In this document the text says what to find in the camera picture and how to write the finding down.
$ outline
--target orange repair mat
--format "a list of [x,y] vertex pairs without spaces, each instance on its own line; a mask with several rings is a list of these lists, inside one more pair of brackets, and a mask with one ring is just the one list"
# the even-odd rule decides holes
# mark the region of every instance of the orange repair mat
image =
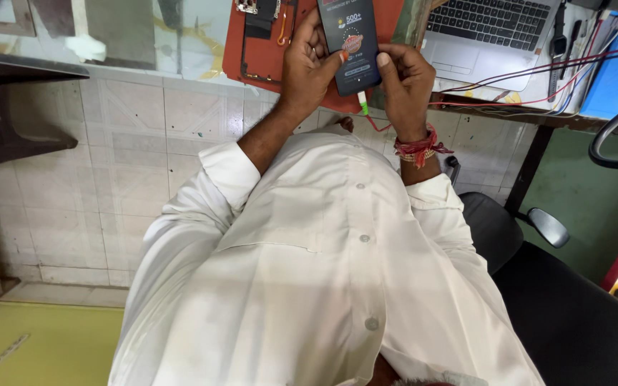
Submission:
[[[225,52],[223,54],[223,71],[230,79],[239,80],[243,83],[279,93],[280,84],[262,82],[241,76],[242,39],[245,33],[245,15],[247,13],[236,10],[235,2],[232,1],[231,3],[228,36],[225,41]],[[379,43],[390,43],[403,4],[404,0],[373,0],[373,12],[376,15],[376,31]],[[295,29],[297,29],[302,20],[304,20],[304,16],[307,12],[316,6],[316,0],[298,0]],[[248,65],[248,74],[257,74],[274,80],[281,80],[283,53],[288,44],[286,43],[280,46],[278,45],[277,39],[280,36],[285,7],[285,3],[281,4],[278,19],[274,20],[271,25],[270,40],[247,38],[245,59]],[[292,21],[293,7],[289,6],[285,25],[285,36],[289,36],[291,32],[290,26],[292,25]],[[371,97],[371,92],[371,90],[366,92],[367,98]],[[325,98],[321,105],[342,113],[359,113],[361,111],[361,106],[359,106],[356,95],[350,95],[344,98],[338,95],[335,80],[328,86],[328,92],[325,94]]]

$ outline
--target laptop keyboard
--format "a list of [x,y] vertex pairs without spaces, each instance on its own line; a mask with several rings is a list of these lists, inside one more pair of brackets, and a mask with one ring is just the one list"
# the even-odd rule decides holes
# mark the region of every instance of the laptop keyboard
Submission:
[[533,51],[549,11],[524,0],[450,0],[431,12],[426,30]]

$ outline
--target shirt cuff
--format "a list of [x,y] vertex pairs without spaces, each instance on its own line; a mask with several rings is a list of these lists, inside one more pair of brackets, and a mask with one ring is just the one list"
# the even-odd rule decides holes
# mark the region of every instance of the shirt cuff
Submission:
[[249,194],[261,179],[261,174],[245,152],[237,142],[229,142],[202,150],[199,160],[233,213],[241,213]]
[[432,179],[406,187],[411,206],[416,209],[464,210],[447,174],[440,173]]

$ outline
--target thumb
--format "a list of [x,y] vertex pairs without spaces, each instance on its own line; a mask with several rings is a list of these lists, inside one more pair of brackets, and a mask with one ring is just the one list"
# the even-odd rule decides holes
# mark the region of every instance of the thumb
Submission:
[[333,54],[327,57],[319,67],[319,77],[326,83],[329,83],[335,76],[335,73],[342,67],[343,63],[347,61],[348,57],[349,54],[347,51],[340,50],[333,52]]
[[400,92],[403,89],[402,83],[399,81],[397,68],[395,68],[395,63],[393,63],[390,55],[386,52],[381,52],[376,57],[376,62],[378,63],[378,70],[383,79],[382,86],[385,94],[388,95]]

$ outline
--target green wall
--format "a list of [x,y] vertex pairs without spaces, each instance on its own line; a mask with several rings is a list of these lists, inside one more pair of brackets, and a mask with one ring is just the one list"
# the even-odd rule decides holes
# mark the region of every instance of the green wall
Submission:
[[[521,210],[539,207],[571,233],[561,249],[550,247],[522,225],[525,239],[599,284],[618,254],[618,170],[588,158],[594,135],[564,128],[554,131]],[[618,136],[605,140],[602,154],[618,159]]]
[[0,386],[105,386],[122,308],[0,302]]

